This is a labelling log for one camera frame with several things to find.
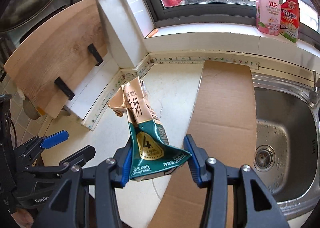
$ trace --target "stainless steel sink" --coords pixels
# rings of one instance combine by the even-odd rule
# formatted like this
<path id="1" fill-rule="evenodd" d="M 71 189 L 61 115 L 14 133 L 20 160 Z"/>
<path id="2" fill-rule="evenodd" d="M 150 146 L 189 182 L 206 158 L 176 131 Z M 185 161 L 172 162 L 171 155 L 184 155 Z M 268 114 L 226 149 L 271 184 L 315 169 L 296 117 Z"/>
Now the stainless steel sink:
<path id="1" fill-rule="evenodd" d="M 254 169 L 287 219 L 312 210 L 320 198 L 319 105 L 311 87 L 253 74 L 257 112 Z"/>

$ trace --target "white countertop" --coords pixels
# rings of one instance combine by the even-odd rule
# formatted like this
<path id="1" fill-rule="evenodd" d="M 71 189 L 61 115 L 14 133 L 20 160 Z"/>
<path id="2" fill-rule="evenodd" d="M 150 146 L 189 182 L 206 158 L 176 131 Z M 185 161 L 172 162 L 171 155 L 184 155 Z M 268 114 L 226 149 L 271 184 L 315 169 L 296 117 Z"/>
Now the white countertop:
<path id="1" fill-rule="evenodd" d="M 169 142 L 181 147 L 199 86 L 202 64 L 156 64 L 143 78 L 149 92 L 150 104 L 166 130 Z M 42 153 L 46 166 L 57 165 L 86 145 L 94 146 L 95 157 L 86 167 L 99 164 L 126 144 L 129 138 L 127 118 L 118 117 L 107 108 L 94 131 L 76 122 L 75 118 L 58 117 L 50 124 L 46 135 L 60 130 L 69 132 L 69 139 Z M 142 182 L 129 181 L 124 189 L 116 189 L 121 219 L 133 228 L 147 228 L 155 213 L 170 176 Z M 307 213 L 289 221 L 291 228 L 299 228 Z"/>

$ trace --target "sink drain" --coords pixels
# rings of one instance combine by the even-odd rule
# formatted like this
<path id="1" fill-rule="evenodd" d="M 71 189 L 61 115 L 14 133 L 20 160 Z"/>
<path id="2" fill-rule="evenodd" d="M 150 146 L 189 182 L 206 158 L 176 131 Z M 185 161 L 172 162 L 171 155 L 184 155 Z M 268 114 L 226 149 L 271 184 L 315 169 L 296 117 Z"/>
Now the sink drain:
<path id="1" fill-rule="evenodd" d="M 270 170 L 275 163 L 275 152 L 270 146 L 263 145 L 256 149 L 254 166 L 258 171 L 266 172 Z"/>

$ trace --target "red spray bottle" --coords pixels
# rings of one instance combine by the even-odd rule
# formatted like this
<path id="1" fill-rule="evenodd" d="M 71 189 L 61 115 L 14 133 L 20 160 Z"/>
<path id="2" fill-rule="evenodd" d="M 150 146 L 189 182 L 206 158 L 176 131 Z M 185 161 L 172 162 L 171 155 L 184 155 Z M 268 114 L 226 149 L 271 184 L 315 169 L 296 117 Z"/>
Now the red spray bottle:
<path id="1" fill-rule="evenodd" d="M 298 0 L 287 0 L 281 5 L 280 34 L 296 43 L 300 26 L 300 8 Z"/>

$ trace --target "faucet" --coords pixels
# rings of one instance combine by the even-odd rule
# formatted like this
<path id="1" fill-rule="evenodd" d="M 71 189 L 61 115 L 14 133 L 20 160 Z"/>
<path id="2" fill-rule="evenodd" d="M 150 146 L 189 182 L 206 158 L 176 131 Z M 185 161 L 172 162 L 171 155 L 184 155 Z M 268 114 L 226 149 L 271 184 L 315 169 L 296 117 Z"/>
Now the faucet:
<path id="1" fill-rule="evenodd" d="M 309 100 L 313 104 L 317 104 L 320 94 L 320 78 L 316 79 L 316 71 L 313 71 L 313 90 L 309 92 Z"/>

